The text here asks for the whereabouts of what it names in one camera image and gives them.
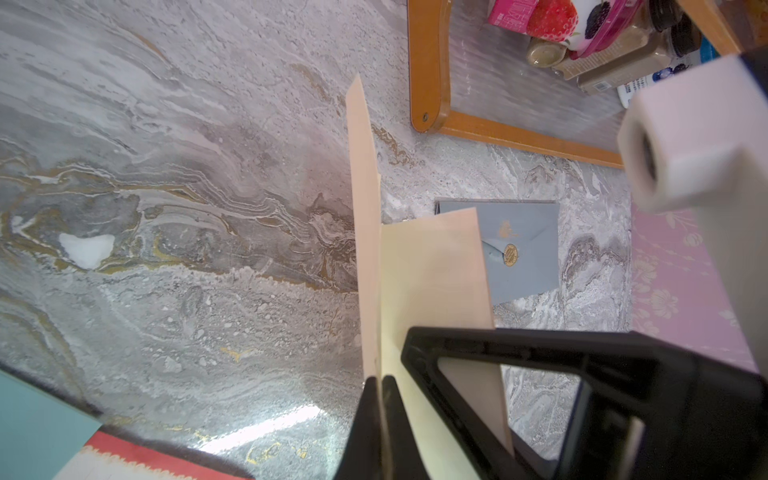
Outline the grey envelope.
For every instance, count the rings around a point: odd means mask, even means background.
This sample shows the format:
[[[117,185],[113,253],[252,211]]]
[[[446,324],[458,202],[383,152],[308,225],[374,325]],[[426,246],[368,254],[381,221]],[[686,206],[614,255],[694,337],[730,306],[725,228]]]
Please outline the grey envelope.
[[[559,286],[559,204],[551,201],[438,200],[437,214],[477,212],[491,303],[496,306]]]

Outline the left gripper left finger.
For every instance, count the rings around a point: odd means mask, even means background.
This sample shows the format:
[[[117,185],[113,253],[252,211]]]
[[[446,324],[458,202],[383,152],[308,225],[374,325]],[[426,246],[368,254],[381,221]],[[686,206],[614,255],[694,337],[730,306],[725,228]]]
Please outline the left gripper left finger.
[[[335,477],[429,477],[394,377],[366,379]]]

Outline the tan bordered certificate paper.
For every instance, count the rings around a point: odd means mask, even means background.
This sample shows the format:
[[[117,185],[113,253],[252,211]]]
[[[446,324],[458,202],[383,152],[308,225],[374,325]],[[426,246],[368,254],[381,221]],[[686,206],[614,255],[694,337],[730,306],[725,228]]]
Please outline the tan bordered certificate paper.
[[[396,379],[427,479],[522,479],[477,213],[384,224],[360,79],[346,108],[365,381]]]

